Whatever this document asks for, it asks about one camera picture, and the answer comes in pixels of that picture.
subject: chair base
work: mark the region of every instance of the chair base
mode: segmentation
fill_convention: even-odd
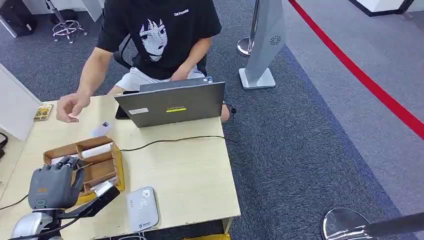
[[[81,31],[84,32],[84,36],[86,36],[88,33],[84,31],[84,29],[81,27],[80,23],[75,20],[67,20],[65,22],[60,22],[53,26],[53,38],[54,41],[59,41],[58,36],[66,36],[66,38],[69,41],[69,44],[73,44],[75,40],[75,35],[73,35],[73,39],[71,39],[71,35]]]

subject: black t-shirt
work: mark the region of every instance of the black t-shirt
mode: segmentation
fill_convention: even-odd
[[[106,0],[97,47],[116,52],[130,34],[134,67],[168,79],[199,41],[221,31],[213,0]]]

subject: man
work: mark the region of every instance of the man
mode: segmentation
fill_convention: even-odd
[[[56,118],[79,121],[77,116],[105,80],[113,52],[128,34],[138,55],[109,95],[138,91],[143,84],[204,77],[197,63],[221,28],[213,0],[106,0],[97,46],[82,69],[77,92],[58,101]],[[223,105],[221,121],[229,116]]]

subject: gold card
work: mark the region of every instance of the gold card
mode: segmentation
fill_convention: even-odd
[[[37,113],[35,114],[34,121],[47,120],[52,111],[53,104],[44,104],[38,107]]]

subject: red stripe on floor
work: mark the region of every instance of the red stripe on floor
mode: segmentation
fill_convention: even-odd
[[[296,0],[288,0],[303,20],[347,69],[403,123],[424,140],[424,124],[365,74],[312,20]]]

